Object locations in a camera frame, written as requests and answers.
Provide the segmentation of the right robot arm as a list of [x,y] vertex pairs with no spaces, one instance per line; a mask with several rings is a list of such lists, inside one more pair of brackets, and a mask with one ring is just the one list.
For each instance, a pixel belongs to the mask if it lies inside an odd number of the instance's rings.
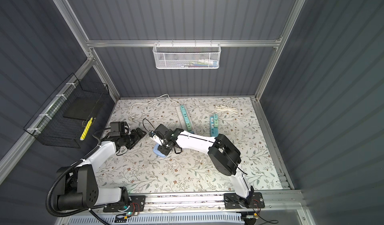
[[180,154],[185,149],[208,155],[214,167],[230,178],[237,196],[244,200],[251,197],[254,189],[247,182],[246,173],[241,168],[241,153],[225,135],[204,137],[183,129],[170,130],[159,125],[150,132],[149,137],[156,142],[156,150],[163,156],[168,156],[171,151]]

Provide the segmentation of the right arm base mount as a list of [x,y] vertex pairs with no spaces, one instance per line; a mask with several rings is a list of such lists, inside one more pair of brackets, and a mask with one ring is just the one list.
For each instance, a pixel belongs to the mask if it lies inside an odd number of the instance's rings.
[[224,194],[224,203],[227,210],[265,208],[262,194],[256,192],[251,193],[251,196],[248,199],[244,199],[235,193],[226,193]]

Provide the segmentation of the blue square power socket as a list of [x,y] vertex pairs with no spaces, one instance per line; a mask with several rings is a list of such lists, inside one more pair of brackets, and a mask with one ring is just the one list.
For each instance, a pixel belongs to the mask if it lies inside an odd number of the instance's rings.
[[153,148],[153,152],[157,155],[157,156],[159,156],[159,157],[161,157],[161,158],[166,158],[167,156],[166,155],[164,155],[164,154],[162,154],[160,151],[159,151],[159,144],[156,144],[155,146],[154,146],[154,148]]

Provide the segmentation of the long white power strip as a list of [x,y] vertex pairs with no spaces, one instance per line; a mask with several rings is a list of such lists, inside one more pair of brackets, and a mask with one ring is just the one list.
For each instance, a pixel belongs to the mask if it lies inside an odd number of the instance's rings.
[[195,129],[194,129],[192,120],[189,117],[189,114],[188,114],[186,106],[185,105],[179,105],[176,108],[176,111],[177,111],[177,114],[178,114],[178,118],[180,120],[181,128],[184,131],[187,131],[188,133],[194,134],[195,133]]

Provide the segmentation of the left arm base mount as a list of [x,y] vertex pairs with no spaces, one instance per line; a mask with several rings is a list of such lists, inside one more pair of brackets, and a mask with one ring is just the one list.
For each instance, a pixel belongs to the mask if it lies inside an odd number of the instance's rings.
[[113,204],[108,204],[103,208],[104,213],[117,213],[117,212],[142,212],[145,207],[146,196],[132,196],[123,198],[121,201]]

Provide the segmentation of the teal power strip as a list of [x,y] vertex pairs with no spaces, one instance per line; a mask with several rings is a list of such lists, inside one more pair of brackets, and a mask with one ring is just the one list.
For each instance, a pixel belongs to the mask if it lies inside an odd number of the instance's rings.
[[214,115],[210,117],[210,133],[211,137],[219,135],[219,120],[214,120]]

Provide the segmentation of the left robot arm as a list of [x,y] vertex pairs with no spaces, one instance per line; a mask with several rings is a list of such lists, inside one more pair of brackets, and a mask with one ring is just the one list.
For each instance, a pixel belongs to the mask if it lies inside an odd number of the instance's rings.
[[131,206],[128,191],[122,187],[101,188],[96,179],[100,167],[112,155],[119,155],[122,147],[132,149],[146,132],[140,128],[122,132],[108,132],[103,138],[95,137],[98,145],[85,158],[57,171],[60,179],[51,189],[50,205],[55,212],[84,211],[97,206],[110,206],[124,211]]

